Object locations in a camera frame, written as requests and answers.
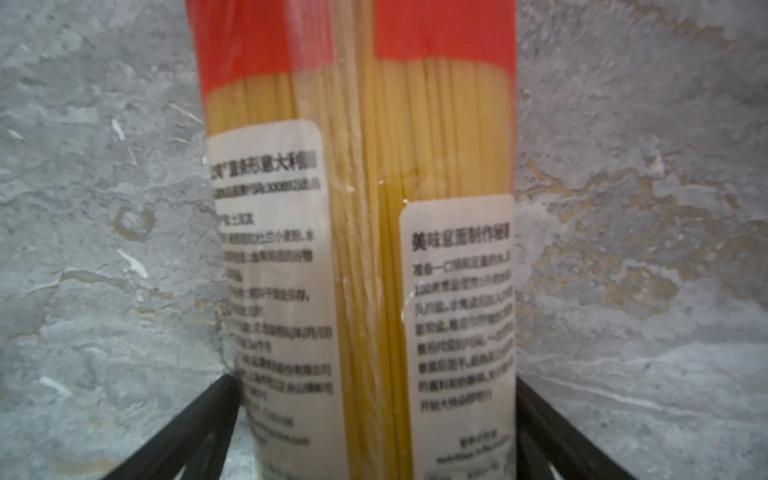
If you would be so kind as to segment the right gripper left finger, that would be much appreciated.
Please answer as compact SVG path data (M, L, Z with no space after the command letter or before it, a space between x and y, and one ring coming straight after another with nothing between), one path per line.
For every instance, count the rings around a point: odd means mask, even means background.
M219 377L104 479L220 479L240 404L238 380Z

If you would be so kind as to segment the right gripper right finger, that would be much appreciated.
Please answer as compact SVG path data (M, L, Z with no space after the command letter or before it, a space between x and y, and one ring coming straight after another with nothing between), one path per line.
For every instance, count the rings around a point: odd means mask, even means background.
M516 378L519 479L634 480L521 377Z

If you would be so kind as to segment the red-end spaghetti bag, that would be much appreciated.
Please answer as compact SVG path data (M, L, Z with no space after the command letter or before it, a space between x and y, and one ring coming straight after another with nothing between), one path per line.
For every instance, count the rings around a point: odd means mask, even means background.
M186 12L259 476L514 478L514 3Z

